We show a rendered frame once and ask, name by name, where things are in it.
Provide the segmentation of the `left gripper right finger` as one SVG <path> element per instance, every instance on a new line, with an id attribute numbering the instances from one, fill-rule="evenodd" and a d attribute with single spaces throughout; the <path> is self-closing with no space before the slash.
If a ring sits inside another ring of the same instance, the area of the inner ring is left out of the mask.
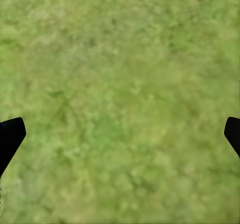
<path id="1" fill-rule="evenodd" d="M 240 157 L 240 119 L 231 116 L 228 117 L 224 135 Z"/>

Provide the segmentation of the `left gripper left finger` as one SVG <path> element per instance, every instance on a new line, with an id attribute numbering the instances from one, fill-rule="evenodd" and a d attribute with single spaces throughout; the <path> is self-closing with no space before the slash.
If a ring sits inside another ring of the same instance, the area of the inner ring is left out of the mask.
<path id="1" fill-rule="evenodd" d="M 0 177 L 26 136 L 21 117 L 0 122 Z"/>

